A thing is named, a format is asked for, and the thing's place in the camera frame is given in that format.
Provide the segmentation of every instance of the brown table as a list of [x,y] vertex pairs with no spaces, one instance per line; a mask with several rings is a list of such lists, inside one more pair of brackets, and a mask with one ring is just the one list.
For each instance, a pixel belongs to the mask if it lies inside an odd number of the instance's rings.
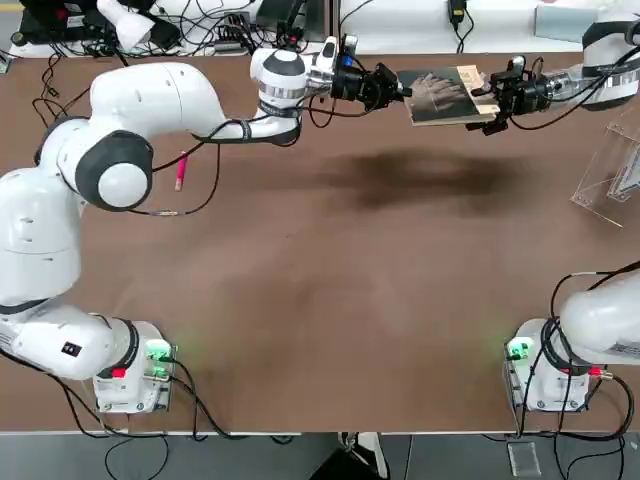
[[[491,72],[507,59],[464,62]],[[545,60],[552,69],[580,56]],[[249,59],[187,61],[212,79],[229,116],[253,114]],[[385,58],[394,69],[457,61]],[[29,102],[45,66],[16,61],[0,78],[3,171],[29,165],[39,144],[43,127]],[[71,98],[116,66],[63,60],[54,86]],[[73,110],[88,111],[86,100]],[[90,209],[83,275],[69,301],[158,325],[228,429],[513,430],[501,379],[504,340],[524,320],[547,315],[562,275],[638,255],[637,228],[620,230],[569,201],[605,126],[621,112],[580,111],[542,132],[485,138],[463,127],[411,128],[396,105],[336,118],[325,130],[306,121],[289,149],[223,147],[220,189],[198,215]],[[192,143],[185,134],[154,139],[156,162]],[[173,192],[172,171],[158,175],[147,206],[199,203],[214,155],[209,147],[192,157],[182,193]],[[615,371],[640,391],[638,370]],[[75,429],[50,380],[6,362],[0,375],[0,429]],[[615,428],[624,400],[614,385],[604,390],[611,396],[569,415],[566,428]],[[132,427],[187,431],[191,409],[176,392],[170,414],[134,417]],[[530,416],[531,428],[554,422],[554,415]]]

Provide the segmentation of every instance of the power adapter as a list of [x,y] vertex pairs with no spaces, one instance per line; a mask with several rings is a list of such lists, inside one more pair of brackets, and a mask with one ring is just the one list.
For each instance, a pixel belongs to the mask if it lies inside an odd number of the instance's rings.
[[464,12],[467,9],[467,0],[449,0],[449,22],[457,32],[458,25],[464,20]]

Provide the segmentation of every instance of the book cover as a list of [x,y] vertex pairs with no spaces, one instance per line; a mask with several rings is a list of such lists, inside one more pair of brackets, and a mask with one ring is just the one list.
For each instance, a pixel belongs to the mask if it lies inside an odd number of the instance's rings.
[[484,84],[475,65],[404,70],[398,72],[398,78],[413,89],[405,103],[414,125],[490,121],[500,111],[490,95],[471,95],[471,90]]

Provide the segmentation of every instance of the red pen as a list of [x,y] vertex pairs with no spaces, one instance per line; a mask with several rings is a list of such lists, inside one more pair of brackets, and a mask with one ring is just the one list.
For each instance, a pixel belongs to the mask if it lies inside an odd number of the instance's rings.
[[187,172],[187,152],[182,152],[182,157],[180,157],[180,161],[178,162],[178,172],[176,173],[176,186],[175,191],[182,191],[182,183],[184,182],[184,175]]

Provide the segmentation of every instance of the gray floor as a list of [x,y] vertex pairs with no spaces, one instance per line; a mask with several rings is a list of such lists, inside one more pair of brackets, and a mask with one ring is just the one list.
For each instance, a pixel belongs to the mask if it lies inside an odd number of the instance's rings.
[[[631,434],[627,438],[624,478],[638,478],[638,437]],[[0,471],[7,480],[106,480],[109,476],[103,466],[104,454],[114,443],[76,435],[0,437]],[[268,438],[230,442],[214,437],[203,443],[174,437],[169,439],[169,444],[169,462],[158,480],[305,480],[337,447],[334,434],[303,435],[287,446],[276,445]],[[404,478],[408,445],[406,435],[383,437],[382,446],[395,480]],[[552,445],[551,440],[536,440],[541,478],[561,480]],[[578,455],[615,448],[608,444],[593,448],[569,439],[561,439],[559,447],[565,469]],[[163,458],[161,440],[136,440],[114,452],[110,465],[119,480],[146,480]],[[589,459],[572,470],[571,478],[614,480],[619,462],[618,455]],[[512,477],[504,443],[494,443],[478,435],[426,435],[414,437],[408,478],[508,480]]]

